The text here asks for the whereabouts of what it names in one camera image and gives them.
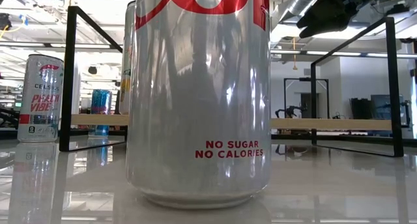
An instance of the energy drink can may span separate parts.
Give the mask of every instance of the energy drink can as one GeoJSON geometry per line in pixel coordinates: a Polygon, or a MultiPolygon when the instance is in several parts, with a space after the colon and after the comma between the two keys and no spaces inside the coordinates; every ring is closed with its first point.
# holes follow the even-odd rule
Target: energy drink can
{"type": "MultiPolygon", "coordinates": [[[[111,92],[94,90],[91,100],[91,114],[109,115],[111,109],[111,92]]],[[[109,136],[109,126],[90,126],[89,137],[109,136]]]]}
{"type": "Polygon", "coordinates": [[[121,114],[129,114],[130,105],[130,76],[132,73],[132,51],[134,44],[136,0],[128,4],[124,23],[122,83],[120,88],[119,111],[121,114]]]}
{"type": "Polygon", "coordinates": [[[46,55],[30,55],[26,63],[18,139],[52,142],[58,138],[64,62],[46,55]]]}

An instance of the aluminum can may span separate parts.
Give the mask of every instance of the aluminum can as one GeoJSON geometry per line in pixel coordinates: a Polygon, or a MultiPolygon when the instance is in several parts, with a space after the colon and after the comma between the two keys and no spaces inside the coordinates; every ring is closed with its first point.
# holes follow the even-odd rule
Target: aluminum can
{"type": "Polygon", "coordinates": [[[132,51],[134,43],[136,1],[128,4],[124,21],[124,42],[122,62],[122,83],[120,87],[119,112],[129,114],[130,106],[130,76],[132,73],[132,51]]]}
{"type": "Polygon", "coordinates": [[[30,55],[26,63],[19,117],[21,142],[53,142],[58,138],[64,62],[46,55],[30,55]]]}
{"type": "MultiPolygon", "coordinates": [[[[94,90],[91,99],[91,114],[109,115],[111,109],[111,91],[94,90]]],[[[109,126],[90,126],[89,137],[109,136],[109,126]]]]}
{"type": "Polygon", "coordinates": [[[269,0],[137,0],[126,170],[158,204],[221,208],[270,173],[269,0]]]}

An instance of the red logo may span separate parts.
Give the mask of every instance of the red logo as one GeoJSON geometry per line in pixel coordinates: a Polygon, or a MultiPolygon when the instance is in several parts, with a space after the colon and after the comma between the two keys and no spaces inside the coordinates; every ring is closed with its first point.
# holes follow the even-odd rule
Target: red logo
{"type": "MultiPolygon", "coordinates": [[[[214,8],[203,8],[196,0],[161,0],[147,15],[142,17],[136,16],[136,29],[146,25],[146,23],[158,15],[170,1],[188,12],[209,15],[234,13],[245,7],[248,2],[248,0],[221,0],[219,5],[214,8]]],[[[269,10],[269,0],[253,0],[253,23],[260,26],[263,30],[265,30],[266,23],[266,14],[264,10],[269,10]]]]}
{"type": "Polygon", "coordinates": [[[59,68],[59,66],[52,65],[52,64],[46,64],[46,65],[42,66],[39,71],[48,70],[48,69],[57,70],[58,68],[59,68]]]}

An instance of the can rim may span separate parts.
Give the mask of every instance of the can rim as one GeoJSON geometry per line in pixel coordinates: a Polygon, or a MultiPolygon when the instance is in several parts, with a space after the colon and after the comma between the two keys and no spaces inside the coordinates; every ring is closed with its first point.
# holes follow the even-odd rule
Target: can rim
{"type": "Polygon", "coordinates": [[[60,58],[56,58],[56,57],[53,57],[53,56],[50,56],[50,55],[30,54],[30,55],[29,55],[29,57],[31,57],[31,56],[43,56],[43,57],[49,57],[49,58],[54,58],[54,59],[57,59],[57,60],[59,60],[59,61],[64,62],[64,61],[63,61],[63,60],[61,60],[60,58]]]}
{"type": "Polygon", "coordinates": [[[133,0],[133,1],[129,2],[129,3],[128,3],[128,7],[129,7],[132,3],[136,3],[136,0],[133,0]]]}

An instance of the can bottom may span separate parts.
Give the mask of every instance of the can bottom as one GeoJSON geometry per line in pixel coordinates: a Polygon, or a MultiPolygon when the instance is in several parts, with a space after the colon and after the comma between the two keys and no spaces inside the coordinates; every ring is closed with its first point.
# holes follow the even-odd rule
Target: can bottom
{"type": "Polygon", "coordinates": [[[216,209],[216,208],[229,208],[240,205],[251,199],[253,193],[247,193],[239,196],[230,196],[228,198],[204,198],[201,199],[187,199],[182,197],[166,197],[164,195],[156,195],[143,191],[144,196],[159,205],[179,208],[179,209],[216,209]]]}

